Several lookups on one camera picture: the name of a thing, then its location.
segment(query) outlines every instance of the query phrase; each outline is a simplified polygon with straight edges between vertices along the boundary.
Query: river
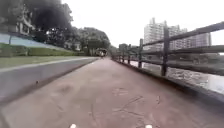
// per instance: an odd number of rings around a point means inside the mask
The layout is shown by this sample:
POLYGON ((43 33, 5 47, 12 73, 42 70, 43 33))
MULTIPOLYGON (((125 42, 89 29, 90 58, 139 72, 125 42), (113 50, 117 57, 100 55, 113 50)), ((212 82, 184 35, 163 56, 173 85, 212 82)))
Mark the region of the river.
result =
MULTIPOLYGON (((138 62, 131 61, 131 65, 138 66, 138 62)), ((160 74, 161 67, 158 65, 143 63, 143 68, 153 73, 160 74)), ((224 77, 218 75, 204 74, 183 69, 168 68, 168 77, 183 80, 195 86, 224 94, 224 77)))

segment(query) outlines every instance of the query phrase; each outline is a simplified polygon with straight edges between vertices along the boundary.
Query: bush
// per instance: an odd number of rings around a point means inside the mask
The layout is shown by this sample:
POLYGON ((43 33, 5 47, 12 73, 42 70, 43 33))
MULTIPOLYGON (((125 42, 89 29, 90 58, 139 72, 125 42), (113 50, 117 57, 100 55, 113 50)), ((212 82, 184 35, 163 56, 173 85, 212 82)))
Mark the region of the bush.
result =
POLYGON ((84 51, 75 52, 76 56, 86 56, 86 53, 84 51))
POLYGON ((48 48, 27 48, 20 45, 0 43, 0 57, 10 56, 74 56, 71 51, 62 51, 48 48))
POLYGON ((26 56, 27 51, 25 46, 0 44, 0 57, 26 56))
POLYGON ((28 56, 73 56, 75 55, 70 51, 61 51, 48 48, 29 48, 28 56))

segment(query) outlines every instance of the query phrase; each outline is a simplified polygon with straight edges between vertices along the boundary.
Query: concrete wall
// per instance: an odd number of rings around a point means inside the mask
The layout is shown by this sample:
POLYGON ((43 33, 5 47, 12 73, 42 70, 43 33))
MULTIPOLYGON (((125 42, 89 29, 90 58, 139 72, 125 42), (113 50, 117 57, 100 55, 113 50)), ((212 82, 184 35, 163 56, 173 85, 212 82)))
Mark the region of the concrete wall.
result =
POLYGON ((80 58, 2 69, 0 70, 0 102, 96 59, 80 58))
MULTIPOLYGON (((0 33, 0 43, 9 44, 9 35, 0 33)), ((56 46, 36 42, 34 40, 28 40, 20 37, 13 36, 11 40, 11 45, 23 45, 26 47, 40 47, 40 48, 50 48, 57 50, 65 50, 64 48, 59 48, 56 46)))

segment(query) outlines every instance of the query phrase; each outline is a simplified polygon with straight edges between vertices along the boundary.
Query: water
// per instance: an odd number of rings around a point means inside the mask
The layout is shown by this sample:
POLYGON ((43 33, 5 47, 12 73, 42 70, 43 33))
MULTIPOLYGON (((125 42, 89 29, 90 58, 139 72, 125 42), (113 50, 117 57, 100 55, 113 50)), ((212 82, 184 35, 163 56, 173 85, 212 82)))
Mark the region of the water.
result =
MULTIPOLYGON (((131 65, 138 66, 138 62, 131 61, 131 65)), ((143 68, 155 74, 160 74, 161 67, 158 65, 143 63, 143 68)), ((195 86, 224 94, 224 77, 218 75, 204 74, 183 69, 168 68, 168 77, 183 80, 195 86)))

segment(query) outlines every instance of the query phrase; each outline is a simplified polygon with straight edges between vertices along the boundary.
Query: paved path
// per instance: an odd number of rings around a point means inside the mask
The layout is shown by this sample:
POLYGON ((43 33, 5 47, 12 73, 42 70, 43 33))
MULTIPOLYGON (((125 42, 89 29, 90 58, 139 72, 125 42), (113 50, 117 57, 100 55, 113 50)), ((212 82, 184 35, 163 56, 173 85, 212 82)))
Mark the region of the paved path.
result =
POLYGON ((223 128, 223 112, 109 59, 2 108, 10 128, 223 128))

